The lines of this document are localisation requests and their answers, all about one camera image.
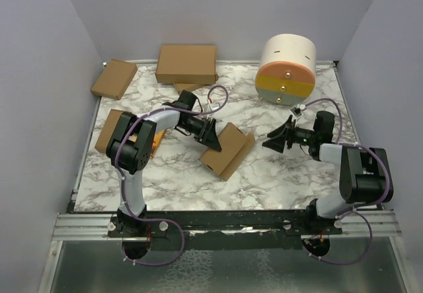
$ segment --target cylindrical container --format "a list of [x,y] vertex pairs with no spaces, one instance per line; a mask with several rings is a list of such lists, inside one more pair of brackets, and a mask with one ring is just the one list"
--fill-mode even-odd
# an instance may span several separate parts
[[294,34],[267,41],[256,76],[256,90],[263,99],[296,105],[311,94],[315,81],[316,46],[312,41]]

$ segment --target yellow panel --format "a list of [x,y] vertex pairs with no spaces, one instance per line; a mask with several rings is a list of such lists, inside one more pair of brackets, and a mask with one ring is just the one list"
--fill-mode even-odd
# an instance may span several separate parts
[[286,93],[287,95],[307,98],[315,86],[310,83],[299,83],[291,79],[279,79],[258,75],[256,77],[256,87],[276,91],[278,93]]

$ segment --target gray wall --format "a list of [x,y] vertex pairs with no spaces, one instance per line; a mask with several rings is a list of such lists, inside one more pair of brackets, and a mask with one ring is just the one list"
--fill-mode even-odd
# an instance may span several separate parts
[[371,0],[71,0],[103,60],[157,59],[165,43],[217,44],[221,60],[259,60],[280,33],[339,60]]
[[397,213],[423,288],[423,0],[375,0],[339,65],[363,143],[387,150]]
[[0,0],[0,292],[36,292],[100,56],[69,0]]

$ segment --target cardboard box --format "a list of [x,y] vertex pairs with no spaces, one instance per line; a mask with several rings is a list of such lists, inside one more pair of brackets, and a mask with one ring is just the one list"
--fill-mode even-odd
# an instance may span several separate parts
[[179,95],[182,92],[182,90],[194,91],[204,86],[208,86],[208,85],[198,85],[196,83],[174,83],[173,84],[173,87],[176,89],[176,91],[178,91]]
[[103,129],[101,129],[100,136],[95,144],[95,149],[100,153],[106,153],[108,142],[113,135],[113,131],[116,127],[116,124],[119,121],[120,115],[124,111],[121,110],[110,110],[106,122],[104,123]]
[[157,82],[212,85],[218,78],[216,53],[216,46],[162,45]]
[[[113,131],[119,121],[120,115],[123,112],[124,111],[121,110],[110,110],[107,119],[104,122],[103,129],[101,129],[100,136],[98,137],[98,140],[94,147],[98,152],[106,154],[107,145],[113,135]],[[166,130],[163,130],[162,132],[159,132],[154,135],[153,147],[151,149],[150,157],[154,156],[155,152],[157,151],[157,148],[161,143],[161,140],[163,139],[163,136],[165,135],[165,132]],[[129,140],[136,141],[136,138],[136,135],[132,135],[129,137]]]
[[224,127],[218,138],[221,152],[207,149],[200,161],[227,181],[252,149],[255,139],[253,134],[243,134],[232,123]]
[[98,96],[120,100],[136,73],[136,64],[110,60],[91,88],[91,92]]

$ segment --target marble tabletop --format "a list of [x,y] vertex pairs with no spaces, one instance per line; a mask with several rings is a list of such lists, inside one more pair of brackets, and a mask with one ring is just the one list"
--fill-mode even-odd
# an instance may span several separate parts
[[[75,212],[115,211],[120,203],[119,181],[110,160],[94,149],[110,109],[135,114],[148,112],[178,93],[172,85],[161,85],[155,79],[156,65],[139,65],[134,80],[120,101],[101,98]],[[269,210],[305,208],[308,203],[338,188],[339,168],[312,160],[297,146],[284,154],[262,147],[266,135],[282,125],[290,112],[288,107],[260,100],[254,78],[257,65],[218,65],[218,84],[229,91],[229,102],[214,117],[219,132],[228,122],[244,133],[251,132],[256,143],[228,181],[221,180],[198,159],[206,147],[193,137],[168,130],[153,159],[143,171],[143,193],[149,210]],[[194,93],[202,103],[210,87]],[[316,87],[306,100],[329,97],[341,108],[344,130],[341,142],[355,142],[353,127],[336,79],[333,63],[317,66]],[[224,94],[216,90],[214,101]],[[315,113],[328,110],[330,103],[317,103],[305,111],[299,124],[312,128]]]

